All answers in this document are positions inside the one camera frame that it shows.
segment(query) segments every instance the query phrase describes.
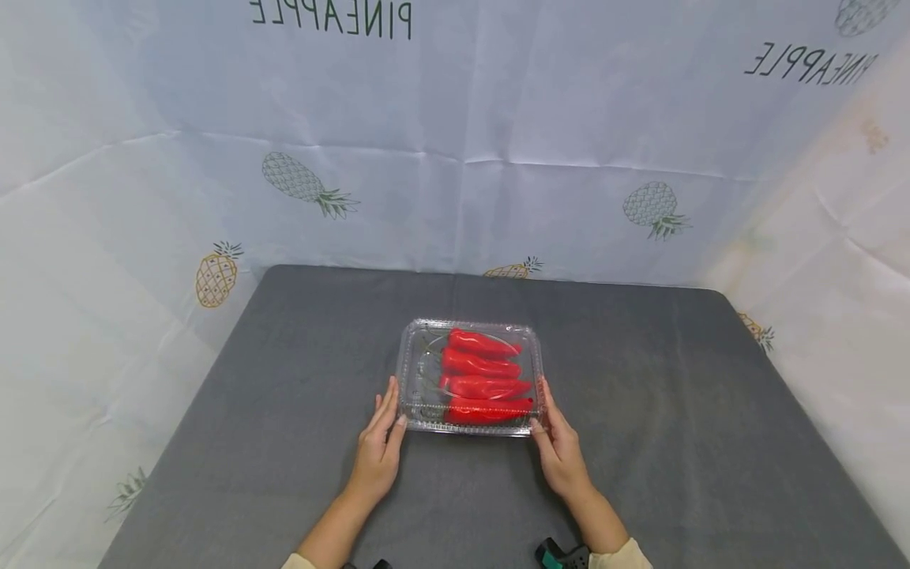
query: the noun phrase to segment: red pepper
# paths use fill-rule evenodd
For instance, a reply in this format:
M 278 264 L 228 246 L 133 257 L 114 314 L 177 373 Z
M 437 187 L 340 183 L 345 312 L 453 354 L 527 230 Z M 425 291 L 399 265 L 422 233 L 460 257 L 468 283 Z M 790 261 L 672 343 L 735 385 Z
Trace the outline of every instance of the red pepper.
M 521 366 L 513 361 L 485 360 L 480 356 L 442 349 L 442 369 L 456 371 L 461 375 L 482 375 L 483 377 L 517 379 Z
M 499 380 L 479 375 L 443 375 L 440 387 L 467 399 L 515 399 L 531 390 L 530 381 Z
M 453 397 L 446 410 L 445 421 L 458 425 L 489 425 L 518 419 L 531 412 L 534 400 L 482 401 Z
M 518 344 L 507 344 L 484 334 L 466 332 L 458 328 L 453 328 L 449 332 L 449 345 L 458 351 L 466 351 L 495 360 L 513 358 L 521 353 L 521 346 Z

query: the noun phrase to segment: sleeve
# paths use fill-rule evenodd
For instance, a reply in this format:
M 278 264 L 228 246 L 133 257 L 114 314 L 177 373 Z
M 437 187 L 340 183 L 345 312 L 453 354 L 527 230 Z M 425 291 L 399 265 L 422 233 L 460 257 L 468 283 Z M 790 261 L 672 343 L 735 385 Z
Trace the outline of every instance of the sleeve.
M 630 539 L 615 554 L 591 554 L 589 569 L 653 569 L 638 542 Z
M 316 569 L 316 566 L 297 554 L 291 554 L 281 569 Z

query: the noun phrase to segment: white curtain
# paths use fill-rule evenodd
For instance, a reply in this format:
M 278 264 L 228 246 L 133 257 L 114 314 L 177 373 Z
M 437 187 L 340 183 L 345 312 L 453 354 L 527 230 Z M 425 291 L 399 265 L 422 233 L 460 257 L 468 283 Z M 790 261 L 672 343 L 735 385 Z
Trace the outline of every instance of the white curtain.
M 717 288 L 910 551 L 908 23 L 0 6 L 0 566 L 96 566 L 277 263 Z

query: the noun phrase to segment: hand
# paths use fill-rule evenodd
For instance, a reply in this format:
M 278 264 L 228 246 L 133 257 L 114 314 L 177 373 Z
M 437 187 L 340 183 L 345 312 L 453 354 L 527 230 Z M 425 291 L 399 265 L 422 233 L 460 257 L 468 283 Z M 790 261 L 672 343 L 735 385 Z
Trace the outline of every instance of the hand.
M 543 403 L 550 432 L 531 419 L 531 436 L 541 450 L 541 467 L 547 484 L 566 502 L 594 490 L 588 469 L 581 456 L 578 433 L 569 425 L 550 393 L 550 384 L 542 380 Z
M 354 470 L 344 492 L 368 504 L 370 508 L 389 493 L 398 475 L 399 452 L 406 421 L 404 415 L 395 421 L 398 392 L 398 380 L 392 376 L 385 396 L 376 396 L 376 412 L 358 438 Z

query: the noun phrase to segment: forearm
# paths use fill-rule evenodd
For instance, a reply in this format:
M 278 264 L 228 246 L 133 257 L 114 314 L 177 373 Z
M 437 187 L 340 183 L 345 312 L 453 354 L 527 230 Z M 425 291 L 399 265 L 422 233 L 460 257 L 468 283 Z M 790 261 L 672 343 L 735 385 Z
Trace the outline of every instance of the forearm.
M 373 510 L 368 500 L 345 491 L 310 530 L 297 553 L 318 569 L 338 569 L 350 558 L 354 540 Z
M 582 539 L 592 552 L 614 554 L 629 541 L 620 516 L 593 486 L 567 495 L 565 502 L 581 529 Z

